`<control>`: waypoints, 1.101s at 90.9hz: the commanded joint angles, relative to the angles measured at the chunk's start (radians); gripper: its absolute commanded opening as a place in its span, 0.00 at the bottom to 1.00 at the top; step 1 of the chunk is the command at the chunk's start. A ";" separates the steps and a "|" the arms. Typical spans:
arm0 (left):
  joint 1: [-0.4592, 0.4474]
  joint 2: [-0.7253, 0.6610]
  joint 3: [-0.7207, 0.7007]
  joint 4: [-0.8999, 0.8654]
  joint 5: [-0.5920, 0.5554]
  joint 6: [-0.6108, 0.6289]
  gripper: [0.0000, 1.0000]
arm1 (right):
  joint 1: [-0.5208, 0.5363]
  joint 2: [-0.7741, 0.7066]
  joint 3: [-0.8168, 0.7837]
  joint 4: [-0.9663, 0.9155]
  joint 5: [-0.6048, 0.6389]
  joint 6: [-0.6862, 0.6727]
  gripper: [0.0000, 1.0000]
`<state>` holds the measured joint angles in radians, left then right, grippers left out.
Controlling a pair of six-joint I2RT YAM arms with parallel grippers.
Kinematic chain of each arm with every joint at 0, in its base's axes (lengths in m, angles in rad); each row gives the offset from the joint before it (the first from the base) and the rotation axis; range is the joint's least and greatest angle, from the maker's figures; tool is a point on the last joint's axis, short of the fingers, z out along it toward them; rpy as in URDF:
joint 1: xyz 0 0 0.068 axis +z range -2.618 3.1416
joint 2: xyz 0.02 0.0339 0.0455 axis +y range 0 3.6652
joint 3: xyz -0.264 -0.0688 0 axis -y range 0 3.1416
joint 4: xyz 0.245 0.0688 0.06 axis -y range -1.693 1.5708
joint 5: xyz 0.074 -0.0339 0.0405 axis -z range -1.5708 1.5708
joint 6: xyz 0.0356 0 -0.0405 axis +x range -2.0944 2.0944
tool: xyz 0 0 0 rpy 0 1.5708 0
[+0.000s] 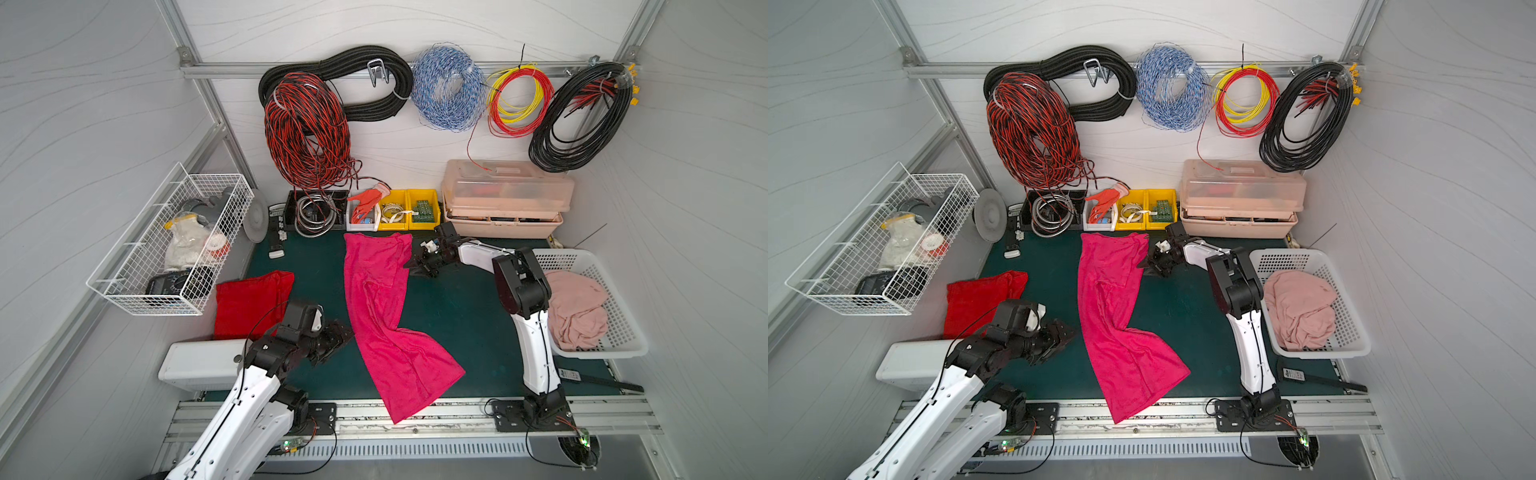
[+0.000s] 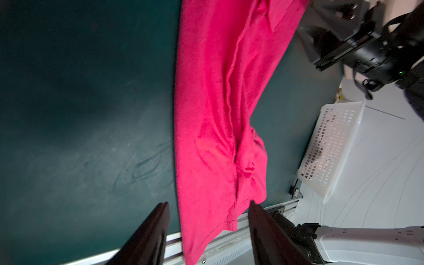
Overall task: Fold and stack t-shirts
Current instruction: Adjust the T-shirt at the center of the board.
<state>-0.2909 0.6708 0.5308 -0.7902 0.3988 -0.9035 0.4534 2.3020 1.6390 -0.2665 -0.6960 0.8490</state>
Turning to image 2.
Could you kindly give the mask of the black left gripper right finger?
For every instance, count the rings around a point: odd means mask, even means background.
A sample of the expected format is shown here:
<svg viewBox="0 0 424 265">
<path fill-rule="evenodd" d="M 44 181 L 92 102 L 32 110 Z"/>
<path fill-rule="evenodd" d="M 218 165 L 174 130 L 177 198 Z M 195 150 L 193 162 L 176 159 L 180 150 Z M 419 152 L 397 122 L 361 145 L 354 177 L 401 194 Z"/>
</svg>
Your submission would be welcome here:
<svg viewBox="0 0 424 265">
<path fill-rule="evenodd" d="M 248 224 L 256 265 L 309 265 L 272 217 L 254 201 L 248 208 Z"/>
</svg>

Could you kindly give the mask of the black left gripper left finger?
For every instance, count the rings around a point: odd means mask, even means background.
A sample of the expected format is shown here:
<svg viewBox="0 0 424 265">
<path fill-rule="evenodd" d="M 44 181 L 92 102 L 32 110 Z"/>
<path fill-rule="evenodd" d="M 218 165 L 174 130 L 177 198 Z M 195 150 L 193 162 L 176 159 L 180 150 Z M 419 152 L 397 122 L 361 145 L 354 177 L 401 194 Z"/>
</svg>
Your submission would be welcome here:
<svg viewBox="0 0 424 265">
<path fill-rule="evenodd" d="M 107 265 L 163 264 L 169 223 L 169 204 L 158 204 Z"/>
</svg>

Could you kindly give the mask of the magenta t-shirt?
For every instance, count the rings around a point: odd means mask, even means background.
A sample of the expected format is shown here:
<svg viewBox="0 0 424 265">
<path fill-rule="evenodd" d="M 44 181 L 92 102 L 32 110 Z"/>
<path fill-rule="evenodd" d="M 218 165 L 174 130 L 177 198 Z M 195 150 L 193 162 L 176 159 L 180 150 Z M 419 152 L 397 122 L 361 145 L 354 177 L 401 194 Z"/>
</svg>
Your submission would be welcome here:
<svg viewBox="0 0 424 265">
<path fill-rule="evenodd" d="M 184 261 L 196 264 L 267 197 L 267 152 L 250 119 L 307 1 L 183 1 L 174 91 Z"/>
</svg>

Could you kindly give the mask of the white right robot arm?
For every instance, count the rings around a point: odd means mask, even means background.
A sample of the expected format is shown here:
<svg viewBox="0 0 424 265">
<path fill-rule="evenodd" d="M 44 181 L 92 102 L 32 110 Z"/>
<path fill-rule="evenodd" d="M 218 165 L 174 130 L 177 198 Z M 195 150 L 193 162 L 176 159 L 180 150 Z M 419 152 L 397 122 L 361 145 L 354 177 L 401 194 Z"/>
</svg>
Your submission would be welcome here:
<svg viewBox="0 0 424 265">
<path fill-rule="evenodd" d="M 311 1 L 297 36 L 323 71 L 340 62 L 363 93 L 321 107 L 291 186 L 316 222 L 284 224 L 311 263 L 424 262 L 424 6 L 384 19 L 377 1 Z"/>
</svg>

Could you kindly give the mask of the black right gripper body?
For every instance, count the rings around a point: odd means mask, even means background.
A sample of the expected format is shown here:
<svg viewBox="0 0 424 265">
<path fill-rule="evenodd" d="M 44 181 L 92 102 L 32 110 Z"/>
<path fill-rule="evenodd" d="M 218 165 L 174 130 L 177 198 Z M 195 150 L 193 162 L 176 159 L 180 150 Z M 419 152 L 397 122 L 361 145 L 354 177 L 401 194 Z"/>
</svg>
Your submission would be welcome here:
<svg viewBox="0 0 424 265">
<path fill-rule="evenodd" d="M 361 74 L 354 80 L 366 99 L 398 81 L 424 55 L 424 5 L 384 23 L 378 1 L 310 1 L 296 34 L 319 71 L 340 62 Z"/>
</svg>

